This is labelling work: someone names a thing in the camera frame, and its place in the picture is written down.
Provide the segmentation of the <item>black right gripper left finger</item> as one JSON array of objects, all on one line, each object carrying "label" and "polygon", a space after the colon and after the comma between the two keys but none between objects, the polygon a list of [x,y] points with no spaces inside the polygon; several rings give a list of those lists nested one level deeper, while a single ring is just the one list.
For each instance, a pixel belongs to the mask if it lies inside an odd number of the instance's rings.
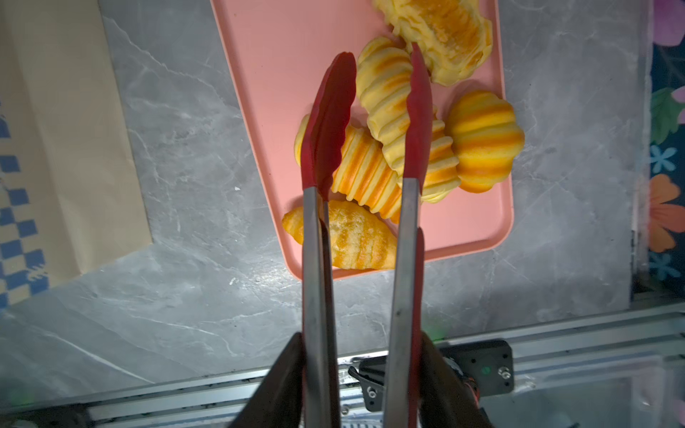
[{"label": "black right gripper left finger", "polygon": [[298,427],[303,413],[303,335],[295,333],[237,418],[237,427]]}]

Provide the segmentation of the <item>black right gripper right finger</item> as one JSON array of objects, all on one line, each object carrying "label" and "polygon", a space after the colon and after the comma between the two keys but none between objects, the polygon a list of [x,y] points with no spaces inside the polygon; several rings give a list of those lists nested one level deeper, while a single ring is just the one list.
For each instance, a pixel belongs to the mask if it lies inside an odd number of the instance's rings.
[{"label": "black right gripper right finger", "polygon": [[422,427],[492,428],[426,333],[421,333],[419,397]]}]

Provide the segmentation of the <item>golden croissant bread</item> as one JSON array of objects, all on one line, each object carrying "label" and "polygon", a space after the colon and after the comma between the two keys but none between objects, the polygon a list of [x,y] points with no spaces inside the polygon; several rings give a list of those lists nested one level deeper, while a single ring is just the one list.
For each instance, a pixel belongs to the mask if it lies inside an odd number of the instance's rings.
[{"label": "golden croissant bread", "polygon": [[347,270],[394,269],[397,237],[376,215],[348,201],[328,203],[333,266]]}]

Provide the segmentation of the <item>striped long bread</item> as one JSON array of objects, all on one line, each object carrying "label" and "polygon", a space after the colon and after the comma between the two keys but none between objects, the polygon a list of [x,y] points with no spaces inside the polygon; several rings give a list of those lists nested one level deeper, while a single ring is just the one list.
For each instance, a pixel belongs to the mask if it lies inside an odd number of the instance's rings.
[{"label": "striped long bread", "polygon": [[[357,95],[367,112],[367,127],[382,144],[389,167],[402,175],[405,139],[410,126],[407,99],[413,67],[410,55],[387,37],[376,37],[361,51],[357,67]],[[424,203],[440,203],[460,186],[458,157],[445,123],[433,120],[430,159],[423,187]]]},{"label": "striped long bread", "polygon": [[350,125],[341,153],[331,191],[397,224],[401,217],[400,178],[388,166],[381,143],[367,129]]}]

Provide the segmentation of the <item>small round bread roll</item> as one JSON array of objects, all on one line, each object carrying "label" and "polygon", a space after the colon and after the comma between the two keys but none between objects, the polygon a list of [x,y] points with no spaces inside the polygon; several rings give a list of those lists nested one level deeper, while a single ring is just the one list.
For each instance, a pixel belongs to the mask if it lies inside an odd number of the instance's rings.
[{"label": "small round bread roll", "polygon": [[510,103],[475,90],[453,103],[445,123],[464,191],[485,193],[508,178],[526,140]]}]

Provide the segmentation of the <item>red metal kitchen tongs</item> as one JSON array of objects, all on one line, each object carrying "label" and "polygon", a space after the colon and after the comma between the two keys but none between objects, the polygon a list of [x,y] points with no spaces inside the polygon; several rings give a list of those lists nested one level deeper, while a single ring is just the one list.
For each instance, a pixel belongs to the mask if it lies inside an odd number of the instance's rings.
[{"label": "red metal kitchen tongs", "polygon": [[[421,298],[425,240],[419,226],[420,197],[429,161],[433,106],[428,72],[418,46],[411,54],[401,221],[392,295],[383,404],[386,427],[417,424],[421,357]],[[345,129],[356,94],[356,65],[339,53],[320,84],[301,146],[303,183],[303,358],[304,422],[308,427],[341,424],[328,192],[342,159]]]}]

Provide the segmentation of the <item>blue checkered paper bag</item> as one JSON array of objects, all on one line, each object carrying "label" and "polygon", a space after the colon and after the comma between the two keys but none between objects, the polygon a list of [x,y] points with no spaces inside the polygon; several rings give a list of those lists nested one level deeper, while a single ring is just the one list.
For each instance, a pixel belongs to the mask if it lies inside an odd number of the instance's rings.
[{"label": "blue checkered paper bag", "polygon": [[152,242],[95,1],[1,5],[1,305]]}]

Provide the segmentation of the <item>braided bread roll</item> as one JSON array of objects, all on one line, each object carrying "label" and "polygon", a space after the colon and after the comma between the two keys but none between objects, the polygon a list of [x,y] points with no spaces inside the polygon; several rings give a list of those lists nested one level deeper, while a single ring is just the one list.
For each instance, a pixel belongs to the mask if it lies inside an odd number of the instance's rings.
[{"label": "braided bread roll", "polygon": [[418,45],[433,83],[451,87],[470,78],[491,55],[492,22],[477,1],[375,1],[386,24],[408,47]]}]

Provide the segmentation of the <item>pink plastic tray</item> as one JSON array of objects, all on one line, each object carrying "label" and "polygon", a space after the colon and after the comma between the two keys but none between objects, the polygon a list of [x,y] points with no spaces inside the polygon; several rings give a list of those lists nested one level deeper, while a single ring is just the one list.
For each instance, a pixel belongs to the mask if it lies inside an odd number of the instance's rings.
[{"label": "pink plastic tray", "polygon": [[[384,16],[369,1],[216,1],[219,35],[244,116],[271,217],[301,204],[301,171],[294,138],[335,56],[358,54],[390,36]],[[514,223],[509,181],[482,194],[451,192],[422,207],[427,260],[488,251]]]}]

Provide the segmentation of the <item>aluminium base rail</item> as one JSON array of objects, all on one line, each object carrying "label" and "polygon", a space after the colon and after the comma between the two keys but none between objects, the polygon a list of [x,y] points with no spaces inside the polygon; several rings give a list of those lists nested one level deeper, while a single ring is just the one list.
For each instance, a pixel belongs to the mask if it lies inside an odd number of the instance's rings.
[{"label": "aluminium base rail", "polygon": [[[631,364],[684,360],[684,305],[647,300],[630,310],[469,335],[437,346],[504,340],[515,386],[528,392],[624,375]],[[5,409],[1,422],[35,427],[193,427],[232,423],[269,372],[206,376],[138,389]]]}]

